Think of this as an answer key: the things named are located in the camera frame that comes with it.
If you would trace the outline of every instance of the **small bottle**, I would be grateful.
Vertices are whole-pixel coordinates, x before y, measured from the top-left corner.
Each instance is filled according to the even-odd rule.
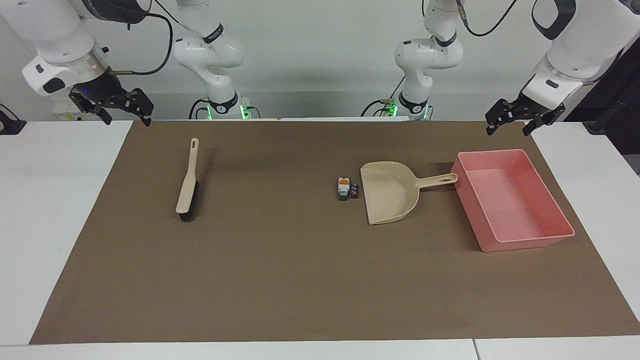
[[[349,187],[351,182],[348,177],[338,178],[338,195],[340,195],[340,201],[347,201],[349,198]]]

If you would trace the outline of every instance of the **dustpan handle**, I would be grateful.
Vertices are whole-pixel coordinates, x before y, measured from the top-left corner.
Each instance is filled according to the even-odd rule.
[[[440,176],[427,177],[426,179],[417,179],[418,189],[431,188],[432,186],[453,184],[458,181],[456,174],[446,174]]]

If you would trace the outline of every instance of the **pink bin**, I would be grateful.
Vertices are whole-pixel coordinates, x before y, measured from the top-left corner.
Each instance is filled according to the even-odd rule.
[[[575,235],[524,150],[461,152],[451,172],[482,251],[544,247]]]

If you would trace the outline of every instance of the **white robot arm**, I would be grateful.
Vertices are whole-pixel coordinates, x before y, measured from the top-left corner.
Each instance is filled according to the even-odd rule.
[[[422,119],[433,87],[426,71],[449,69],[462,60],[462,44],[456,34],[459,17],[456,0],[430,0],[424,27],[433,36],[405,41],[396,48],[396,64],[406,76],[404,87],[394,99],[398,115]]]
[[[489,135],[514,120],[532,119],[525,135],[553,124],[562,102],[640,32],[640,0],[537,0],[532,17],[553,44],[518,98],[500,99],[486,113]]]
[[[184,23],[194,34],[173,47],[178,62],[196,74],[207,90],[207,101],[219,115],[244,114],[243,97],[225,69],[244,61],[244,49],[224,33],[210,0],[177,0]]]
[[[136,0],[115,6],[104,0],[83,3],[99,19],[136,24],[146,16]],[[67,0],[0,0],[0,15],[36,48],[38,56],[22,70],[36,93],[46,96],[71,87],[69,97],[77,107],[107,124],[111,116],[105,108],[122,109],[150,124],[154,105],[141,89],[128,92],[109,73],[103,50]]]

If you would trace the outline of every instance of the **hand brush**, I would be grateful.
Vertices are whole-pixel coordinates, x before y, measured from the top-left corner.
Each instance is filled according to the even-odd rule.
[[[180,215],[184,222],[193,221],[195,216],[196,196],[198,195],[198,181],[196,180],[196,164],[198,163],[198,148],[200,141],[198,138],[191,139],[189,148],[189,167],[187,175],[182,182],[182,190],[178,198],[178,205],[175,212]]]

